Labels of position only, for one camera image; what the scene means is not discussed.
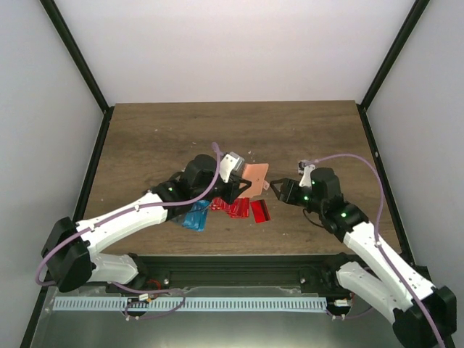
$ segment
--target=brown wood surface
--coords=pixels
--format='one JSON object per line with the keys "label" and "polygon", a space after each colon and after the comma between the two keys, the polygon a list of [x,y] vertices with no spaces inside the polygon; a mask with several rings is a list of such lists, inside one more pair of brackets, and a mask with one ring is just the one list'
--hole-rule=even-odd
{"label": "brown wood surface", "polygon": [[[269,163],[267,180],[296,178],[303,159],[351,152],[372,159],[353,101],[283,101],[119,104],[115,107],[86,210],[96,217],[126,205],[167,180],[197,154],[214,156],[211,142],[248,163]],[[333,159],[346,199],[374,219],[379,190],[372,172],[355,159]],[[310,225],[298,207],[264,191],[271,221],[256,224],[209,212],[204,232],[163,223],[106,250],[121,254],[327,254],[348,252],[323,229]],[[388,209],[382,236],[399,244]]]}

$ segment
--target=black metal frame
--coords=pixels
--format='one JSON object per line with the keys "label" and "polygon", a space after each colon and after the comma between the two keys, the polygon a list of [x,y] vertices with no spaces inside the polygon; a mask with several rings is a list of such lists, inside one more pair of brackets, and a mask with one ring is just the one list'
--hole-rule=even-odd
{"label": "black metal frame", "polygon": [[[394,201],[385,169],[378,154],[376,141],[370,129],[367,109],[378,93],[383,81],[388,75],[399,53],[412,33],[415,25],[423,14],[430,0],[416,0],[409,15],[400,28],[394,43],[391,45],[380,69],[368,89],[362,103],[357,105],[360,119],[364,127],[365,135],[373,155],[378,174],[384,185],[386,201],[390,210],[391,218],[397,232],[402,256],[411,265],[415,266],[413,253],[407,241],[405,230]],[[69,51],[76,66],[80,70],[84,81],[87,83],[91,93],[100,106],[104,117],[92,153],[86,177],[80,192],[78,205],[73,217],[74,221],[81,220],[86,210],[88,197],[91,191],[96,169],[99,164],[109,123],[114,107],[109,107],[103,93],[101,92],[93,74],[90,71],[83,55],[78,48],[65,20],[59,12],[54,0],[41,0],[41,3],[56,28],[59,36]],[[204,256],[204,257],[142,257],[147,266],[160,277],[166,277],[170,286],[300,286],[303,292],[315,292],[325,297],[336,297],[345,295],[340,291],[326,291],[321,288],[320,279],[314,270],[320,268],[327,255],[307,256]],[[21,348],[30,347],[35,332],[38,316],[42,310],[45,300],[45,289],[42,288],[38,301],[31,316],[28,328],[25,332]],[[448,347],[454,347],[452,340],[448,340]]]}

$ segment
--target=white wall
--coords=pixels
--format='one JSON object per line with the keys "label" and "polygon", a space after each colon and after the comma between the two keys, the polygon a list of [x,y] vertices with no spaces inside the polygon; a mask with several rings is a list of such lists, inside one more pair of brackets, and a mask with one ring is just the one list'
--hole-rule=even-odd
{"label": "white wall", "polygon": [[369,120],[414,255],[457,295],[464,346],[464,2],[431,1]]}
{"label": "white wall", "polygon": [[0,22],[0,345],[16,348],[41,248],[74,211],[102,113],[39,1],[0,1]]}
{"label": "white wall", "polygon": [[413,0],[57,0],[110,104],[364,97]]}

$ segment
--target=white perforated rail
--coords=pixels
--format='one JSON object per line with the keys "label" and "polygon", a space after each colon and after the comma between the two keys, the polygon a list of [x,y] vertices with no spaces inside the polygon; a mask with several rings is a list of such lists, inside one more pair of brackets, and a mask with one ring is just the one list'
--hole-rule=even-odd
{"label": "white perforated rail", "polygon": [[[128,299],[121,297],[57,297],[53,310],[122,311]],[[164,312],[181,303],[179,297],[160,297],[149,304],[135,304],[129,310]],[[181,312],[325,312],[325,298],[301,297],[187,297]]]}

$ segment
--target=white backdrop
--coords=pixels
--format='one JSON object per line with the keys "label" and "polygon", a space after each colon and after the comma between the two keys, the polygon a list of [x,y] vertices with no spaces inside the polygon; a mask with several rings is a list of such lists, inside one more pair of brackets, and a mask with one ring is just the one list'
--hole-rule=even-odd
{"label": "white backdrop", "polygon": [[110,104],[361,102],[413,0],[57,0]]}
{"label": "white backdrop", "polygon": [[464,347],[464,2],[431,1],[368,110],[414,255],[457,296]]}
{"label": "white backdrop", "polygon": [[0,346],[17,348],[53,224],[72,216],[102,121],[39,1],[0,1]]}

